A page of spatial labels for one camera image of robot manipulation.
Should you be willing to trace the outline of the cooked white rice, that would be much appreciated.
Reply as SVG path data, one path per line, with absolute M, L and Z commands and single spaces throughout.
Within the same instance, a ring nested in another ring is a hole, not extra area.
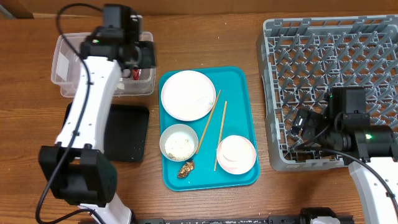
M 195 152 L 195 142 L 189 134 L 177 132 L 167 138 L 164 149 L 168 158 L 184 161 Z

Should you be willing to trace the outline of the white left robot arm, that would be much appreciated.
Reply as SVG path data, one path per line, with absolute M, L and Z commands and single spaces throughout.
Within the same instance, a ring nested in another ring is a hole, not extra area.
M 142 17 L 129 6 L 105 4 L 103 23 L 73 51 L 80 79 L 55 143 L 42 146 L 39 164 L 52 193 L 97 223 L 134 223 L 134 212 L 116 193 L 116 168 L 104 154 L 106 122 L 125 70 L 155 68 L 152 41 L 140 38 Z

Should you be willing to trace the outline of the red snack wrapper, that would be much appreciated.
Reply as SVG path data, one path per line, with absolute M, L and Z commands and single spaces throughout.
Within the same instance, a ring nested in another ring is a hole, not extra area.
M 131 70 L 132 73 L 132 79 L 133 80 L 139 80 L 141 76 L 141 69 L 133 69 Z

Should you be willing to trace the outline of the grey bowl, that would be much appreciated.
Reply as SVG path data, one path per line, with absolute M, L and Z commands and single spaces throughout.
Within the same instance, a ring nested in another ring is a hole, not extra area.
M 159 146 L 165 158 L 174 162 L 189 160 L 198 148 L 196 132 L 186 124 L 173 124 L 161 134 Z

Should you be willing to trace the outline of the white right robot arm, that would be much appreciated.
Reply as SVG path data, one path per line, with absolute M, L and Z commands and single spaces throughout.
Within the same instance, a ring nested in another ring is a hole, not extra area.
M 342 156 L 358 191 L 366 223 L 397 223 L 397 139 L 372 125 L 363 87 L 334 87 L 323 113 L 298 110 L 291 133 L 305 140 L 294 151 Z

